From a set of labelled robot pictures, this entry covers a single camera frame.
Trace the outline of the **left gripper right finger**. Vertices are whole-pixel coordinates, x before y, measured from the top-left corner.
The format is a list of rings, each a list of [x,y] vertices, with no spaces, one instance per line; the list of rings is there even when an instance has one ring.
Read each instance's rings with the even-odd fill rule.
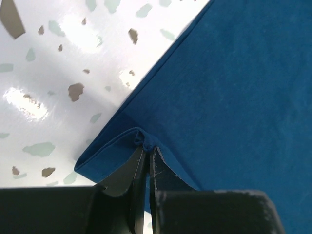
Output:
[[[262,191],[197,191],[150,155],[150,207],[155,234],[283,234],[274,203]]]

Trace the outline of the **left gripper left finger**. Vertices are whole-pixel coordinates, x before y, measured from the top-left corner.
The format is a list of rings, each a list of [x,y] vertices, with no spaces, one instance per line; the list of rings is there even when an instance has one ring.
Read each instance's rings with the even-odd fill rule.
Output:
[[[140,234],[145,182],[146,154],[138,147],[121,167],[94,186],[1,189],[0,231]]]

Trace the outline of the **blue mickey t shirt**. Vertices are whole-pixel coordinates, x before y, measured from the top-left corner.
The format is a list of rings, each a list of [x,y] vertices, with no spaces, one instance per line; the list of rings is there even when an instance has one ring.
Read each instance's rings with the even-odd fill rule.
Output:
[[[209,2],[80,156],[99,182],[141,146],[183,190],[261,190],[312,214],[312,3]]]

